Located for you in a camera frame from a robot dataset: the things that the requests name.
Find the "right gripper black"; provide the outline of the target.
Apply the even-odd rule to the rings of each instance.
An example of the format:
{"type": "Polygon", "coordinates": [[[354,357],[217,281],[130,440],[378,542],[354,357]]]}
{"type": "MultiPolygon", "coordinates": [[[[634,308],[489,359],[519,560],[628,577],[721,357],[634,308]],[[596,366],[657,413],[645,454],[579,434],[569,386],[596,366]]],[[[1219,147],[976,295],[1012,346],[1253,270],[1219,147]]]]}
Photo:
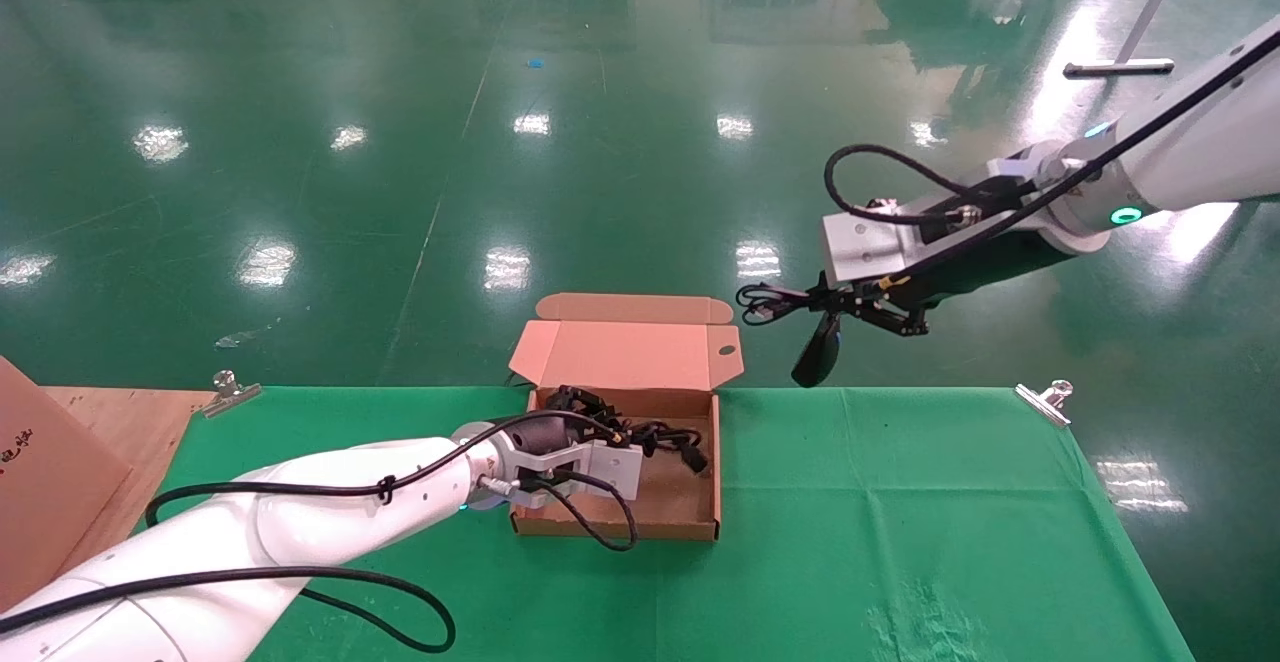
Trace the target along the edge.
{"type": "Polygon", "coordinates": [[[924,310],[1070,257],[1038,232],[1006,232],[973,251],[913,274],[908,282],[905,275],[841,282],[819,273],[817,284],[808,289],[808,303],[828,306],[792,367],[792,380],[801,388],[826,382],[838,360],[845,316],[899,337],[920,337],[929,330],[924,310]],[[895,289],[895,306],[905,314],[881,303],[890,298],[891,289],[895,289]]]}

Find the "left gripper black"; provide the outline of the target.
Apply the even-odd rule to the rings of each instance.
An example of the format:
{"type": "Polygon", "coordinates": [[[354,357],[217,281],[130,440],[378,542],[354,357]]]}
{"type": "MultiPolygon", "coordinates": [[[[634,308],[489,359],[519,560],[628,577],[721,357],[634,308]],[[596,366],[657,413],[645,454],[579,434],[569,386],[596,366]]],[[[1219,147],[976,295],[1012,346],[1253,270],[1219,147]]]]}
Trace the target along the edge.
{"type": "Polygon", "coordinates": [[[580,387],[558,387],[547,397],[545,408],[521,415],[509,425],[509,443],[518,453],[518,467],[527,467],[525,458],[543,457],[581,444],[584,434],[585,442],[635,443],[640,432],[630,420],[616,420],[613,405],[580,387]],[[588,423],[584,432],[580,420],[549,410],[572,412],[595,423],[588,423]]]}

